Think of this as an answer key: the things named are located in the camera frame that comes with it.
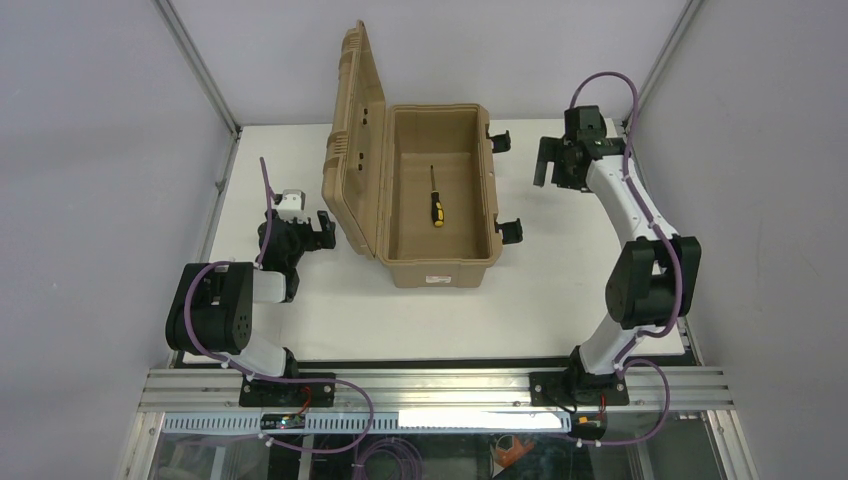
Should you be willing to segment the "black yellow screwdriver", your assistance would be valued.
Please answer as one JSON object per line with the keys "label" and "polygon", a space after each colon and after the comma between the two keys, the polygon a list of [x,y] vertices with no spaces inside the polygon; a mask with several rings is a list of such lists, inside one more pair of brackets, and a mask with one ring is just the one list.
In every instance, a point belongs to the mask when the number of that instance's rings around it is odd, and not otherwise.
{"label": "black yellow screwdriver", "polygon": [[430,193],[430,214],[431,221],[436,228],[440,228],[444,225],[445,222],[445,214],[444,208],[442,206],[442,202],[440,199],[440,191],[437,188],[436,180],[435,180],[435,169],[434,166],[430,166],[430,180],[431,180],[431,193]]}

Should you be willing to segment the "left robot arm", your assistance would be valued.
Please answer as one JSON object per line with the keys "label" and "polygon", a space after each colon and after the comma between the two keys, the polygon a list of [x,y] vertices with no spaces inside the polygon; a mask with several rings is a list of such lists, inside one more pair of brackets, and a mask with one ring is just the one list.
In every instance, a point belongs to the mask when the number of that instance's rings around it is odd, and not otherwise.
{"label": "left robot arm", "polygon": [[291,303],[304,254],[335,248],[335,222],[324,210],[317,219],[318,230],[310,218],[301,223],[276,213],[262,223],[260,238],[271,236],[259,268],[251,262],[187,264],[165,323],[168,346],[254,376],[293,377],[293,355],[253,331],[252,313],[256,304]]}

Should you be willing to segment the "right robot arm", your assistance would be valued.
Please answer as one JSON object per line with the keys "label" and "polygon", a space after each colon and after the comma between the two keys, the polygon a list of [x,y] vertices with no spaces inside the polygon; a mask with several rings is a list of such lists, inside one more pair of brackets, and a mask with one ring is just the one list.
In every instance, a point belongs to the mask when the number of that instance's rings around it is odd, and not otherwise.
{"label": "right robot arm", "polygon": [[645,339],[670,334],[686,315],[702,249],[659,213],[639,177],[626,141],[607,133],[596,106],[564,113],[561,138],[543,137],[534,183],[592,193],[615,230],[621,252],[605,286],[607,312],[592,336],[574,348],[560,374],[533,374],[538,394],[558,403],[622,404],[628,358]]}

